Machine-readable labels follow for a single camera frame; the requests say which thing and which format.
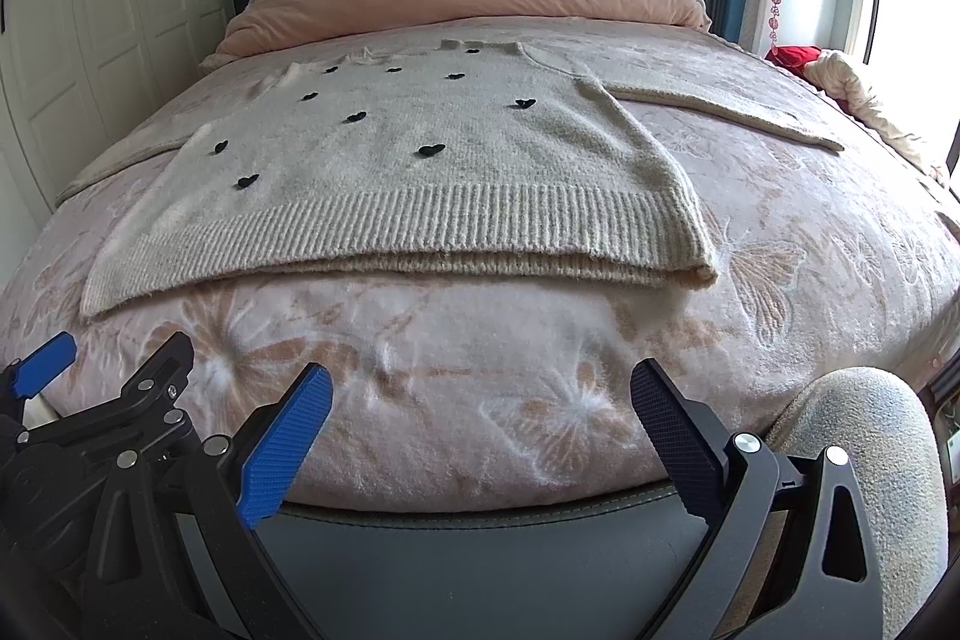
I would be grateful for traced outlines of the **beige knit sweater black hearts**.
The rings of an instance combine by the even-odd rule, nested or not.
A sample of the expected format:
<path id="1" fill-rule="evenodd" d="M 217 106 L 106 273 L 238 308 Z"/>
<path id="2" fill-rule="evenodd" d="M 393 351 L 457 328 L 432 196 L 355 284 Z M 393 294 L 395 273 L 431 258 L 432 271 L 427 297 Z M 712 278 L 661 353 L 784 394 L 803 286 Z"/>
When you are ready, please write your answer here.
<path id="1" fill-rule="evenodd" d="M 268 269 L 709 286 L 700 200 L 643 106 L 841 146 L 815 94 L 714 35 L 423 31 L 160 131 L 171 161 L 107 236 L 80 310 Z"/>

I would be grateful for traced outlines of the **pink floral bed blanket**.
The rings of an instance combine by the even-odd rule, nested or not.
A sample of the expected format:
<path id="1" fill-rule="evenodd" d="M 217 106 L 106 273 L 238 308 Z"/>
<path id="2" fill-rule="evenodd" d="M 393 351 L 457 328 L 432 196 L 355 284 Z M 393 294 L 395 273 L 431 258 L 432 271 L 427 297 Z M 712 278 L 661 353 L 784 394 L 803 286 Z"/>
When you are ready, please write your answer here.
<path id="1" fill-rule="evenodd" d="M 729 424 L 770 425 L 811 381 L 873 365 L 921 385 L 958 342 L 958 241 L 919 175 L 802 81 L 686 26 L 599 19 L 462 19 L 345 35 L 231 34 L 158 124 L 213 119 L 290 65 L 332 65 L 444 39 L 516 37 L 678 68 L 811 115 L 838 152 L 675 107 L 636 107 L 703 198 L 721 273 L 704 291 L 589 281 L 244 276 L 80 315 L 94 253 L 161 170 L 148 159 L 53 214 L 2 294 L 2 353 L 68 331 L 57 413 L 109 398 L 169 335 L 192 339 L 185 408 L 233 431 L 306 362 L 331 370 L 331 429 L 296 500 L 347 509 L 504 509 L 654 481 L 661 465 L 626 399 L 654 357 Z"/>

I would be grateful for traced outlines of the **white wardrobe with red decals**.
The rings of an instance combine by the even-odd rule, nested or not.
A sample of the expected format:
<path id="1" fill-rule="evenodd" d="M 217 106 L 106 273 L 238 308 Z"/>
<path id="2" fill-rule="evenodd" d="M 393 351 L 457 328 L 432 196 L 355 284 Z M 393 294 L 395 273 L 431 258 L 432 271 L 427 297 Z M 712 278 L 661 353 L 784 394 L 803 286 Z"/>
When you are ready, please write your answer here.
<path id="1" fill-rule="evenodd" d="M 46 209 L 192 86 L 233 0 L 2 0 L 2 97 Z"/>

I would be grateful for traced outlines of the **cream cloth by window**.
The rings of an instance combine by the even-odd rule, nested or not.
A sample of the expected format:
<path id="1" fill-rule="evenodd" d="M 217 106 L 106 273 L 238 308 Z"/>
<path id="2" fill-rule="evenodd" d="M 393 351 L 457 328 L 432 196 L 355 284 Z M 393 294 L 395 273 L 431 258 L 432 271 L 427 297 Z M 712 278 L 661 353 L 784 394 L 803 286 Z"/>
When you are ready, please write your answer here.
<path id="1" fill-rule="evenodd" d="M 872 128 L 885 145 L 916 169 L 937 182 L 946 178 L 946 163 L 935 157 L 931 143 L 910 117 L 907 104 L 880 89 L 866 65 L 841 50 L 822 49 L 815 60 L 802 67 L 802 76 L 862 125 Z"/>

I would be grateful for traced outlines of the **red cloth by window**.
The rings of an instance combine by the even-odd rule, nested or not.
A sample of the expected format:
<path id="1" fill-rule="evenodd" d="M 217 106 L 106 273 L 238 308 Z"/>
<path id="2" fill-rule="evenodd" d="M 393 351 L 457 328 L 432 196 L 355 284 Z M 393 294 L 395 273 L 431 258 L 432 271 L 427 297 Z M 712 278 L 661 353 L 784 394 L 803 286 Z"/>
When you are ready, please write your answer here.
<path id="1" fill-rule="evenodd" d="M 820 55 L 822 49 L 817 46 L 774 46 L 768 50 L 765 58 L 770 64 L 804 80 L 805 67 L 816 62 Z"/>

